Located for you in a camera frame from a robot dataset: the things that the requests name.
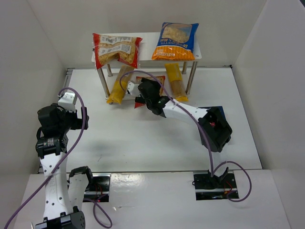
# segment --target yellow spaghetti package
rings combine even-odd
[[[194,60],[194,38],[198,25],[164,22],[152,60]]]
[[[122,100],[125,96],[127,83],[130,80],[130,78],[132,76],[132,73],[130,73],[129,75],[122,78],[121,83],[122,83],[122,86],[123,86],[124,90],[120,86],[120,77],[124,73],[130,72],[130,71],[133,71],[133,70],[134,70],[133,67],[127,66],[127,65],[124,65],[124,66],[121,67],[120,72],[119,72],[118,76],[116,77],[116,80],[115,80],[115,83],[113,85],[112,91],[111,91],[111,93],[109,95],[109,98],[107,100],[108,104],[111,104],[111,103],[121,104],[121,102],[122,102]]]
[[[168,80],[171,85],[173,96],[179,102],[188,102],[188,98],[185,93],[185,88],[179,69],[179,64],[177,63],[166,63],[165,64],[166,73]]]

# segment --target white floor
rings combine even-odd
[[[249,188],[242,171],[235,171],[240,197]],[[289,229],[285,211],[269,170],[250,170],[253,189],[241,203],[229,200],[196,201],[193,173],[112,174],[110,202],[102,203],[113,229]],[[44,181],[31,175],[23,201]],[[30,228],[43,218],[45,195],[40,191],[17,216],[15,229]],[[102,228],[92,214],[92,203],[83,203],[86,229]],[[97,210],[104,223],[108,221]]]
[[[93,172],[208,169],[208,152],[201,145],[195,124],[156,116],[146,107],[134,109],[134,101],[123,101],[122,105],[106,104],[96,70],[74,70],[69,86],[82,96],[90,119],[89,129],[68,158],[68,172],[85,165]],[[238,162],[245,169],[262,168],[230,68],[197,68],[189,100],[189,105],[198,107],[223,106],[233,129],[232,140],[223,153],[227,153],[228,160]],[[79,131],[68,133],[68,148],[78,134]]]

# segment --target snack bag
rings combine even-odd
[[[164,86],[164,82],[165,82],[165,75],[161,75],[161,76],[156,76],[157,77],[157,79],[163,84],[163,86]],[[137,76],[136,77],[136,82],[138,83],[138,84],[140,84],[141,83],[141,79],[142,78],[146,78],[146,79],[149,79],[149,80],[154,80],[153,78],[151,78],[150,76]],[[162,95],[162,93],[163,93],[163,88],[160,88],[160,96]],[[138,103],[138,102],[135,102],[135,104],[134,104],[134,108],[138,108],[138,107],[140,107],[140,106],[145,106],[145,104],[142,104],[142,103]]]
[[[179,102],[188,102],[188,98],[185,93],[185,88],[181,76],[181,72],[179,69],[179,64],[177,63],[166,63],[165,64],[166,73],[168,76],[168,80],[171,85],[171,90],[173,92],[173,96]]]
[[[164,22],[152,60],[194,60],[194,37],[198,25]]]
[[[126,66],[126,65],[121,67],[120,72],[119,72],[118,76],[116,77],[116,80],[115,80],[115,83],[113,85],[112,91],[111,91],[111,93],[109,95],[109,98],[107,100],[108,104],[110,104],[110,103],[121,104],[121,102],[122,102],[122,100],[125,96],[127,83],[130,80],[130,78],[132,76],[132,73],[130,73],[129,75],[122,78],[122,86],[123,86],[124,90],[120,86],[120,78],[124,73],[130,72],[130,71],[133,71],[133,70],[134,70],[134,68],[132,68],[130,66]]]
[[[94,33],[96,69],[103,67],[113,59],[118,59],[124,64],[137,68],[141,41],[141,37],[118,37]]]

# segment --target purple cable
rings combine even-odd
[[[91,203],[94,204],[94,205],[93,205],[93,215],[94,215],[95,220],[98,222],[98,224],[100,224],[100,225],[101,225],[102,227],[104,227],[104,228],[109,229],[109,228],[112,227],[112,220],[111,220],[111,218],[108,216],[108,214],[104,211],[104,209],[98,204],[98,201],[99,201],[101,198],[103,198],[105,195],[106,195],[106,194],[101,195],[96,201],[94,201],[94,200],[92,200],[92,199],[89,199],[89,198],[84,198],[84,200],[89,201],[89,202],[91,202]],[[107,219],[108,219],[109,222],[110,222],[110,226],[104,225],[104,224],[97,218],[96,213],[95,213],[95,207],[96,207],[96,206],[97,206],[97,207],[104,213],[104,215],[107,217]]]
[[[210,164],[211,164],[211,177],[214,176],[214,165],[213,165],[213,158],[212,158],[212,151],[211,151],[211,146],[210,146],[210,143],[209,143],[209,140],[206,136],[206,133],[205,131],[202,129],[202,127],[199,125],[199,123],[197,122],[197,120],[192,116],[192,114],[190,112],[188,112],[188,110],[186,110],[184,107],[180,106],[179,104],[177,104],[173,98],[170,97],[170,95],[168,94],[167,90],[165,89],[165,87],[163,86],[163,84],[157,79],[157,77],[155,77],[154,75],[150,74],[150,73],[147,73],[147,72],[144,72],[144,71],[140,71],[140,70],[134,70],[134,71],[130,71],[130,72],[127,72],[125,74],[123,74],[121,77],[120,77],[120,86],[121,88],[124,90],[123,86],[122,86],[122,78],[130,73],[144,73],[144,74],[147,74],[149,75],[150,77],[152,77],[155,81],[157,81],[159,83],[159,85],[163,88],[163,91],[165,92],[165,94],[167,95],[167,97],[170,99],[170,101],[172,101],[173,104],[175,104],[177,107],[179,107],[180,109],[182,109],[184,112],[186,112],[192,119],[193,121],[196,123],[196,125],[198,126],[198,129],[201,133],[201,135],[203,136],[204,138],[204,141],[206,142],[206,146],[208,148],[208,151],[209,151],[209,157],[210,157]]]
[[[217,169],[219,169],[221,166],[223,166],[223,165],[226,164],[226,163],[231,163],[231,164],[237,165],[238,167],[240,167],[240,169],[241,169],[241,170],[246,174],[246,176],[248,177],[248,180],[249,180],[249,191],[248,191],[247,195],[245,195],[244,198],[234,200],[234,199],[229,198],[229,195],[231,194],[230,192],[226,195],[227,199],[230,200],[230,201],[232,201],[232,202],[242,202],[242,201],[244,201],[245,199],[248,198],[248,196],[250,195],[250,193],[251,193],[251,191],[252,191],[252,181],[251,181],[251,179],[250,179],[250,176],[249,176],[249,174],[247,173],[247,171],[246,171],[243,167],[241,167],[238,163],[236,163],[236,162],[234,162],[234,161],[224,161],[224,162],[220,163],[220,164],[216,167],[216,169],[214,170],[214,173],[217,171]]]
[[[147,73],[147,72],[144,72],[144,71],[140,71],[140,70],[134,70],[134,71],[130,71],[130,72],[127,72],[125,74],[123,74],[121,77],[120,77],[120,86],[121,88],[125,91],[125,89],[123,88],[122,86],[122,78],[130,73],[143,73],[143,74],[147,74],[149,75],[150,77],[152,77],[155,81],[158,82],[158,84],[163,88],[163,91],[165,92],[165,94],[167,95],[167,97],[170,99],[170,101],[172,101],[173,104],[176,104],[176,102],[170,97],[170,95],[168,94],[168,92],[166,91],[165,87],[163,86],[163,84],[157,79],[157,77],[155,77],[154,75],[150,74],[150,73]],[[188,112],[184,107],[180,106],[179,104],[176,104],[177,107],[179,107],[180,109],[182,109],[184,112],[186,112],[192,119],[193,121],[196,123],[196,125],[198,126],[198,129],[200,131],[200,133],[202,134],[203,138],[204,138],[204,141],[206,142],[206,146],[208,148],[208,151],[209,151],[209,157],[210,157],[210,163],[211,163],[211,177],[214,176],[214,173],[219,169],[220,166],[226,164],[226,163],[231,163],[231,164],[234,164],[234,165],[237,165],[238,167],[240,167],[240,169],[246,174],[246,176],[248,177],[249,179],[249,184],[250,184],[250,187],[249,187],[249,191],[247,193],[247,195],[242,198],[242,199],[239,199],[239,200],[234,200],[234,199],[231,199],[229,198],[229,194],[227,194],[227,198],[228,200],[232,201],[232,202],[242,202],[244,201],[245,199],[247,199],[252,191],[252,182],[251,182],[251,179],[250,179],[250,176],[249,174],[247,173],[247,171],[241,167],[241,165],[239,165],[238,163],[234,162],[234,161],[224,161],[222,163],[220,163],[216,169],[214,170],[214,165],[213,165],[213,158],[212,158],[212,151],[211,151],[211,147],[210,147],[210,143],[208,141],[208,138],[206,136],[206,133],[205,131],[202,129],[202,127],[199,125],[199,123],[197,122],[197,120],[192,116],[192,114],[190,112]]]
[[[60,93],[64,90],[71,90],[73,91],[77,97],[79,98],[80,100],[80,103],[81,103],[81,109],[82,109],[82,113],[83,115],[86,114],[86,110],[85,110],[85,105],[84,105],[84,102],[82,101],[82,98],[80,96],[80,94],[78,94],[77,91],[75,91],[73,88],[70,88],[70,87],[64,87],[62,88],[59,92],[58,92],[58,95],[60,95]],[[56,164],[56,166],[54,167],[54,169],[51,171],[51,173],[53,174],[56,169],[59,167],[59,165],[67,158],[67,156],[72,152],[72,150],[76,147],[76,145],[78,144],[78,142],[80,141],[80,138],[82,136],[82,133],[84,132],[84,129],[85,129],[85,125],[86,125],[86,117],[83,116],[82,117],[82,125],[81,125],[81,131],[80,131],[80,134],[78,136],[78,138],[76,139],[75,143],[72,145],[72,147],[69,149],[69,151],[66,153],[66,155]],[[15,216],[20,212],[21,209],[23,209],[23,207],[42,189],[42,187],[44,187],[48,181],[51,179],[52,176],[48,176],[44,182],[38,187],[38,189],[36,189],[32,195],[30,195],[29,198],[27,198],[27,200],[21,204],[21,206],[12,214],[12,216],[10,217],[10,219],[8,220],[8,222],[5,224],[5,227],[4,229],[7,229],[10,225],[10,223],[12,222],[12,220],[15,218]]]

